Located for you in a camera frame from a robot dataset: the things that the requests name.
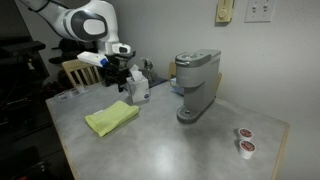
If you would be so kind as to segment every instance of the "single-serve coffee machine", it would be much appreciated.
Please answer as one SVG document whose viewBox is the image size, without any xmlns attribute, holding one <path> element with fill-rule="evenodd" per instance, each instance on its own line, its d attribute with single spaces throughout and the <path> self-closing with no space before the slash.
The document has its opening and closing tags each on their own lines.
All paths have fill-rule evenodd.
<svg viewBox="0 0 320 180">
<path fill-rule="evenodd" d="M 177 84 L 184 88 L 184 105 L 177 111 L 181 123 L 196 122 L 216 97 L 221 51 L 201 49 L 176 56 Z"/>
</svg>

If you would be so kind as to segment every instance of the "cup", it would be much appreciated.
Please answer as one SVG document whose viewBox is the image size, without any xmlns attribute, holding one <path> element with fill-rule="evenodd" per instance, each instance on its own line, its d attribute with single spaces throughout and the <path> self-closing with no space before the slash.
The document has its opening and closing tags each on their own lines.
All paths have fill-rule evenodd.
<svg viewBox="0 0 320 180">
<path fill-rule="evenodd" d="M 63 91 L 63 95 L 64 97 L 66 97 L 67 99 L 71 99 L 73 97 L 73 94 L 71 92 L 71 90 L 65 90 Z"/>
<path fill-rule="evenodd" d="M 84 86 L 83 85 L 77 84 L 76 89 L 80 94 L 84 93 Z"/>
<path fill-rule="evenodd" d="M 247 128 L 238 129 L 238 138 L 239 140 L 250 141 L 253 137 L 253 132 Z"/>
<path fill-rule="evenodd" d="M 250 159 L 257 151 L 256 146 L 250 141 L 241 140 L 239 146 L 240 156 L 244 159 Z"/>
</svg>

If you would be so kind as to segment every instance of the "tabletop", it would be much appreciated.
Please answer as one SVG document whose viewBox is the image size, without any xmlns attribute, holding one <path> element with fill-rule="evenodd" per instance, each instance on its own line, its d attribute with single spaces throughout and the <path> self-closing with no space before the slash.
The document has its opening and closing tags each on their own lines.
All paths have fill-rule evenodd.
<svg viewBox="0 0 320 180">
<path fill-rule="evenodd" d="M 275 179 L 289 125 L 221 99 L 194 124 L 177 121 L 183 97 L 169 83 L 150 89 L 139 115 L 99 137 L 84 117 L 117 100 L 130 104 L 116 85 L 89 86 L 89 92 L 67 102 L 46 101 L 75 179 L 206 180 Z M 236 132 L 254 133 L 257 151 L 251 159 L 238 152 Z"/>
</svg>

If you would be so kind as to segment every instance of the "yellow towel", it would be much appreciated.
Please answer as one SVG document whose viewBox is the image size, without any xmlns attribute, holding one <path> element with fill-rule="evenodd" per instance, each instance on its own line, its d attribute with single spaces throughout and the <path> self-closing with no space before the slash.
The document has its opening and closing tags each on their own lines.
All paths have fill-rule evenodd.
<svg viewBox="0 0 320 180">
<path fill-rule="evenodd" d="M 138 106 L 129 106 L 122 101 L 117 101 L 101 112 L 86 116 L 85 119 L 89 126 L 102 137 L 138 112 Z"/>
</svg>

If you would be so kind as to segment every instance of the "wooden chair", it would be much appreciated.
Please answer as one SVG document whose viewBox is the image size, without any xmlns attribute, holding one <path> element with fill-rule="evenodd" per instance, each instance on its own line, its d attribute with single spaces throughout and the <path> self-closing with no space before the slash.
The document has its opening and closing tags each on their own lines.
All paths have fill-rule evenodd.
<svg viewBox="0 0 320 180">
<path fill-rule="evenodd" d="M 91 85 L 101 81 L 99 71 L 94 65 L 76 59 L 63 62 L 62 67 L 73 87 L 77 84 Z"/>
<path fill-rule="evenodd" d="M 177 72 L 176 72 L 176 63 L 170 62 L 170 64 L 169 64 L 169 72 L 168 72 L 168 80 L 170 80 L 171 78 L 176 77 L 176 74 L 177 74 Z M 222 79 L 222 73 L 219 72 L 218 77 L 217 77 L 217 84 L 216 84 L 217 89 L 216 90 L 218 90 L 218 87 L 220 85 L 221 79 Z"/>
</svg>

